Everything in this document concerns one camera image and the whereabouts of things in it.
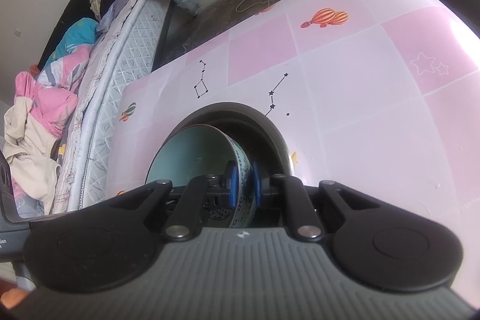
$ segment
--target floor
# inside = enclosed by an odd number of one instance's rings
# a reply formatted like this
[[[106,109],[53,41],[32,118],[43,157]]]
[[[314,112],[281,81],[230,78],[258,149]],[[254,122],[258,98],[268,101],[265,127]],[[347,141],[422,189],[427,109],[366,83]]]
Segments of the floor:
[[[235,8],[241,1],[218,0],[202,10],[195,19],[180,28],[177,34],[167,41],[162,64],[182,56],[267,7],[267,4],[259,4],[242,13],[237,13]],[[246,0],[240,9],[259,1]]]

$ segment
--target pink blanket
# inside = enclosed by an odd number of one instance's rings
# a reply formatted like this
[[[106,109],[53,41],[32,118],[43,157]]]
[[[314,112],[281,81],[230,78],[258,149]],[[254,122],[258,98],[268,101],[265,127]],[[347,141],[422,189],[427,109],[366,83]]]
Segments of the pink blanket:
[[[33,100],[30,113],[55,138],[60,139],[70,115],[77,106],[77,96],[64,88],[44,87],[27,72],[15,78],[15,98]]]

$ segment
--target white quilted mattress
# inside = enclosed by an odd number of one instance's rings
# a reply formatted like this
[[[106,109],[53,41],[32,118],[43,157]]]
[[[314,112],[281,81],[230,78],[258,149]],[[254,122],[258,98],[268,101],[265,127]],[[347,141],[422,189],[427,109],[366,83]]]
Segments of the white quilted mattress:
[[[96,121],[93,122],[81,188],[72,188],[69,211],[87,207],[104,199],[110,144],[113,129],[118,121],[121,95],[128,84],[150,73],[168,6],[167,0],[147,0],[131,27],[130,34],[113,66],[100,108],[92,110],[94,113],[92,115],[96,115]],[[87,110],[85,114],[86,119],[89,111]]]

